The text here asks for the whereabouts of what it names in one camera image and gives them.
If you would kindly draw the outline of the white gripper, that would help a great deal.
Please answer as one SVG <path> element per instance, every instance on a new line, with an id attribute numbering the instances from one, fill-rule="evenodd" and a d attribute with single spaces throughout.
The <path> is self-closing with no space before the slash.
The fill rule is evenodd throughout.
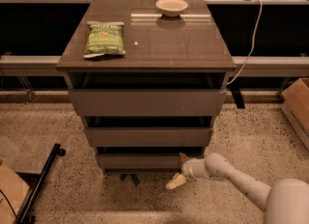
<path id="1" fill-rule="evenodd" d="M 186 179 L 195 181 L 206 176 L 205 160 L 200 158 L 191 158 L 179 153 L 183 163 L 182 173 L 176 173 L 174 177 L 166 184 L 168 190 L 173 190 L 186 183 Z"/>

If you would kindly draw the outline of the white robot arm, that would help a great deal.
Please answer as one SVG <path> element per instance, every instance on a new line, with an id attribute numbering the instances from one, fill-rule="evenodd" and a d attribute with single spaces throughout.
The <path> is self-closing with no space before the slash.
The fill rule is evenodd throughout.
<path id="1" fill-rule="evenodd" d="M 226 180 L 264 214 L 264 224 L 309 224 L 307 182 L 282 179 L 270 186 L 241 172 L 220 154 L 211 153 L 204 158 L 180 156 L 182 170 L 166 184 L 167 189 L 197 179 Z"/>

